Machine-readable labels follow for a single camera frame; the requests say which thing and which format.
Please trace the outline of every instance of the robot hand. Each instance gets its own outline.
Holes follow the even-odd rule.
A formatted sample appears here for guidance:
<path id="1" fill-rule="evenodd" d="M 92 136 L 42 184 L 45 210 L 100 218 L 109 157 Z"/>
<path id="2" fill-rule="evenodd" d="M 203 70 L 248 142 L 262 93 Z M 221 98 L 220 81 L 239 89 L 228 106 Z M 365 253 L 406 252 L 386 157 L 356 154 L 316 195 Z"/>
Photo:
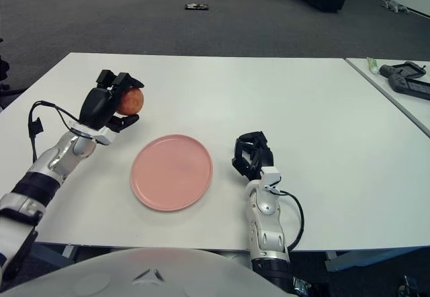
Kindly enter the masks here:
<path id="1" fill-rule="evenodd" d="M 236 140 L 233 167 L 250 181 L 247 185 L 249 201 L 246 207 L 249 252 L 253 270 L 286 292 L 293 292 L 288 251 L 302 236 L 304 219 L 298 200 L 281 191 L 281 174 L 273 166 L 273 153 L 267 146 L 264 133 L 250 132 Z M 289 195 L 298 203 L 302 226 L 293 245 L 287 246 L 280 224 L 279 196 Z"/>
<path id="2" fill-rule="evenodd" d="M 34 163 L 12 192 L 0 200 L 0 282 L 2 273 L 3 277 L 12 278 L 20 269 L 36 240 L 35 227 L 47 205 L 79 162 L 93 153 L 97 143 L 112 143 L 115 135 L 139 119 L 138 114 L 123 118 L 114 115 L 123 95 L 131 87 L 142 88 L 144 85 L 128 73 L 116 76 L 103 70 L 97 79 L 97 87 L 84 101 L 79 119 L 50 102 L 38 101 L 32 106 L 28 128 Z M 67 126 L 69 131 L 54 147 L 37 159 L 34 141 L 43 128 L 39 118 L 33 121 L 32 112 L 38 105 L 53 107 L 60 116 L 63 112 L 75 122 Z"/>

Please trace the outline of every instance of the red apple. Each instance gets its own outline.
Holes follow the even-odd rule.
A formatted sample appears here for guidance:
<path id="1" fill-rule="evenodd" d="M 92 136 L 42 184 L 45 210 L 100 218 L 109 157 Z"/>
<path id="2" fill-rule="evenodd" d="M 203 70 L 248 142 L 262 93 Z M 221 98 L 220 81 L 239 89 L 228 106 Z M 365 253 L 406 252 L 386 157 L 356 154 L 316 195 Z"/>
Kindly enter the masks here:
<path id="1" fill-rule="evenodd" d="M 123 116 L 137 114 L 143 106 L 143 93 L 140 89 L 131 87 L 121 97 L 121 104 L 116 110 Z"/>

